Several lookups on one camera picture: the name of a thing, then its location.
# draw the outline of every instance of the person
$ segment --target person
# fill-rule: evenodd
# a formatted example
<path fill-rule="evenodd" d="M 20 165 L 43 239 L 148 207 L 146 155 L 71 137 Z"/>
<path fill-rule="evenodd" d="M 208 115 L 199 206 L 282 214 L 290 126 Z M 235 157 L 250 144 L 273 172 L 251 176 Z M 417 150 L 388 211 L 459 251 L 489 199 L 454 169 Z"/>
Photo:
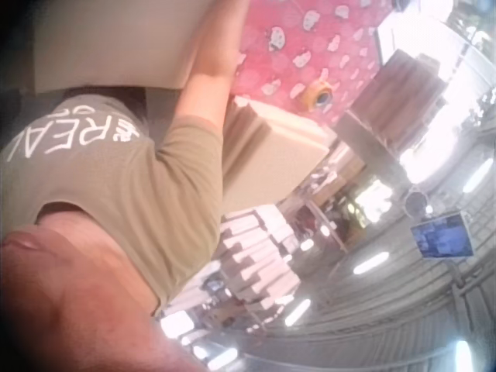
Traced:
<path fill-rule="evenodd" d="M 48 370 L 198 366 L 151 315 L 219 239 L 222 125 L 250 0 L 216 0 L 164 141 L 120 101 L 77 95 L 0 154 L 2 315 Z"/>

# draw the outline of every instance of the pink patterned wall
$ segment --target pink patterned wall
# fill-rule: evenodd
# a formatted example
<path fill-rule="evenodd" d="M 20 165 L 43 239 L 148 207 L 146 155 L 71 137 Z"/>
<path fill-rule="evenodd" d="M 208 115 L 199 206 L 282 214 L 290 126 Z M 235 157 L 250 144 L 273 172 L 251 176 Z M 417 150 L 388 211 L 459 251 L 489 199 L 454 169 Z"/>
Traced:
<path fill-rule="evenodd" d="M 233 92 L 332 125 L 378 71 L 374 31 L 390 0 L 252 0 Z M 316 79 L 334 99 L 305 114 L 298 95 Z"/>

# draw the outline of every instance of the white lettering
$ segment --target white lettering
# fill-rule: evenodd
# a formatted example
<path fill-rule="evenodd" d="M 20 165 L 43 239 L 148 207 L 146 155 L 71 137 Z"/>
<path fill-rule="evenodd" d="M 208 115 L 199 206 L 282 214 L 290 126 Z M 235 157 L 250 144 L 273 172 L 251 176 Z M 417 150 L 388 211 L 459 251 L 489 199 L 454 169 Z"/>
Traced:
<path fill-rule="evenodd" d="M 52 126 L 53 120 L 48 122 L 44 128 L 31 128 L 28 126 L 27 132 L 26 132 L 26 157 L 29 159 L 31 155 L 33 155 L 33 151 L 38 147 L 40 144 L 41 139 L 45 134 L 47 133 L 47 130 Z M 38 137 L 34 140 L 33 143 L 31 143 L 31 133 L 38 133 Z"/>
<path fill-rule="evenodd" d="M 86 120 L 90 123 L 90 126 L 88 128 L 84 128 L 83 130 L 81 130 L 81 133 L 79 134 L 79 143 L 83 146 L 86 146 L 93 141 L 96 141 L 99 139 L 104 140 L 105 137 L 107 136 L 107 132 L 110 128 L 110 123 L 112 121 L 112 117 L 110 115 L 107 116 L 107 121 L 106 121 L 104 126 L 97 126 L 93 119 L 86 118 Z M 85 137 L 88 133 L 93 133 L 95 131 L 100 131 L 100 134 L 98 136 L 93 137 L 93 138 L 85 139 Z"/>
<path fill-rule="evenodd" d="M 12 160 L 12 157 L 14 156 L 14 152 L 17 151 L 17 148 L 19 147 L 19 144 L 21 143 L 22 141 L 22 138 L 24 137 L 24 131 L 22 131 L 21 133 L 19 133 L 17 136 L 14 137 L 14 139 L 12 140 L 12 142 L 15 142 L 14 144 L 14 147 L 12 148 L 12 151 L 10 152 L 9 154 L 9 157 L 7 158 L 7 163 Z"/>
<path fill-rule="evenodd" d="M 63 116 L 69 115 L 71 112 L 68 108 L 64 108 L 62 111 L 54 112 L 53 114 L 47 115 L 47 118 L 61 118 Z"/>
<path fill-rule="evenodd" d="M 72 110 L 72 113 L 75 115 L 94 114 L 95 109 L 92 108 L 91 106 L 80 105 L 80 106 L 74 107 L 74 110 Z"/>
<path fill-rule="evenodd" d="M 76 129 L 79 126 L 79 119 L 59 119 L 55 122 L 56 124 L 72 124 L 72 129 L 68 130 L 67 132 L 64 133 L 58 133 L 54 134 L 54 138 L 62 138 L 64 136 L 67 137 L 67 142 L 62 143 L 60 145 L 56 145 L 52 147 L 51 149 L 48 149 L 45 151 L 45 153 L 52 153 L 53 151 L 57 150 L 62 150 L 62 149 L 70 149 L 72 147 L 72 140 L 74 138 L 74 134 L 76 132 Z"/>
<path fill-rule="evenodd" d="M 119 119 L 118 121 L 118 127 L 115 128 L 115 131 L 117 132 L 114 134 L 112 137 L 114 142 L 120 141 L 120 142 L 129 142 L 131 140 L 131 137 L 134 135 L 136 137 L 140 137 L 140 133 L 136 130 L 133 124 L 130 122 L 124 120 L 124 119 Z"/>

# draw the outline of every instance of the t-shirt sleeve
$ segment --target t-shirt sleeve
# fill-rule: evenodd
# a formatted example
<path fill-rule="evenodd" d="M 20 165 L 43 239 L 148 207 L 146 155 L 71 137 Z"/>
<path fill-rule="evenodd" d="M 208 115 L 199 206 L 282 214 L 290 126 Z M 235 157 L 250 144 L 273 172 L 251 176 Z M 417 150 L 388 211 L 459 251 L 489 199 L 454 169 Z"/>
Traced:
<path fill-rule="evenodd" d="M 208 263 L 219 241 L 222 131 L 198 117 L 175 119 L 155 158 L 167 256 L 180 287 Z"/>

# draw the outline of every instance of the television screen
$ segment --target television screen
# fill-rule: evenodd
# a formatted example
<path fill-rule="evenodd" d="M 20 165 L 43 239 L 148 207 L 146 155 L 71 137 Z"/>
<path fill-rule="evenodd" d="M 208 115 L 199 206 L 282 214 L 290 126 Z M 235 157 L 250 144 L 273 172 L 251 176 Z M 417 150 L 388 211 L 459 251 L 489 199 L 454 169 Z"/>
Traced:
<path fill-rule="evenodd" d="M 412 227 L 420 253 L 429 258 L 474 255 L 470 235 L 461 213 L 430 219 Z"/>

